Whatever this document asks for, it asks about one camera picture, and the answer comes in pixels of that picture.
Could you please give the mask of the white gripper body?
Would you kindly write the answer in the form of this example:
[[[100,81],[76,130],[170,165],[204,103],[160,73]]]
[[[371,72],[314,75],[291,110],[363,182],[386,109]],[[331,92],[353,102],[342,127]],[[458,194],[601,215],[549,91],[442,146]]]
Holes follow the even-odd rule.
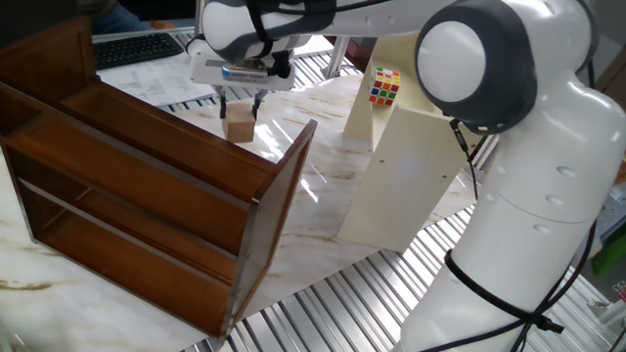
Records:
[[[294,86],[292,50],[230,64],[209,47],[203,36],[197,36],[188,42],[188,54],[195,83],[277,91],[289,91]]]

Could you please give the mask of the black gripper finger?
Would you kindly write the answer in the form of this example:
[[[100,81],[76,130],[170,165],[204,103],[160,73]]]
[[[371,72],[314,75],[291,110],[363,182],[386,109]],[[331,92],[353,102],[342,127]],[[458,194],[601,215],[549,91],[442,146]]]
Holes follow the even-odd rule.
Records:
[[[257,119],[258,117],[258,110],[261,106],[261,103],[263,102],[263,99],[265,98],[265,96],[268,94],[268,90],[267,89],[259,89],[258,92],[254,95],[253,97],[253,104],[251,107],[251,112],[253,115],[254,119]]]
[[[226,113],[227,113],[227,97],[226,97],[226,92],[223,86],[221,85],[215,85],[214,86],[214,90],[216,95],[219,98],[219,106],[220,106],[220,111],[219,111],[219,115],[221,119],[225,119],[226,118]]]

